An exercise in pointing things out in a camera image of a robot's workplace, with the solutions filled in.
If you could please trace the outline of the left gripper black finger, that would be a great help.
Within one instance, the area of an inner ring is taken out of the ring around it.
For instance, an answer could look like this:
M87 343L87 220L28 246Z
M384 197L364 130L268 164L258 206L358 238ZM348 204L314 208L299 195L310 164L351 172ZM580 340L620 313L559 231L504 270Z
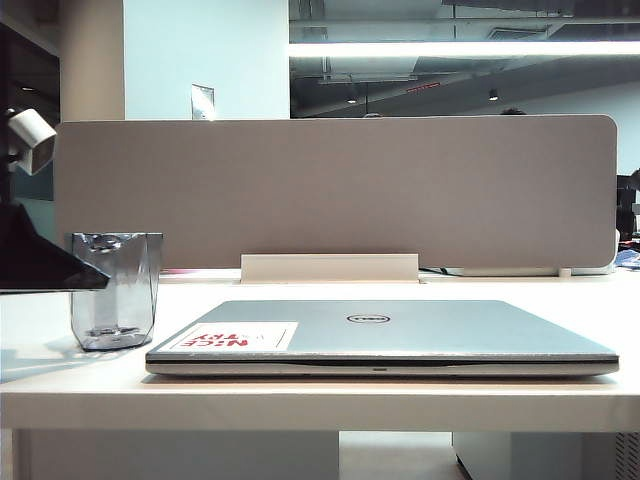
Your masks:
M40 236L26 209L1 205L1 293L102 290L109 276Z

